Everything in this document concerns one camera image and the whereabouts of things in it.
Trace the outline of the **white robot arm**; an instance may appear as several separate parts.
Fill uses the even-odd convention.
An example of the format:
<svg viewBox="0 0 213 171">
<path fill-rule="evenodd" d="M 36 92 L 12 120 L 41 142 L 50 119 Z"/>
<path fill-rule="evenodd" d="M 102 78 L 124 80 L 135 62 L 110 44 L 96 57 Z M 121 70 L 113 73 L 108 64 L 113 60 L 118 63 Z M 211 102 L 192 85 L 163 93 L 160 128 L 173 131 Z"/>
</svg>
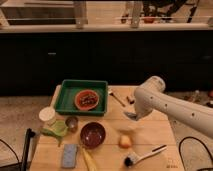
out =
<svg viewBox="0 0 213 171">
<path fill-rule="evenodd" d="M 135 111 L 139 117 L 158 110 L 213 139 L 213 109 L 166 95 L 165 87 L 161 77 L 151 76 L 135 89 Z"/>
</svg>

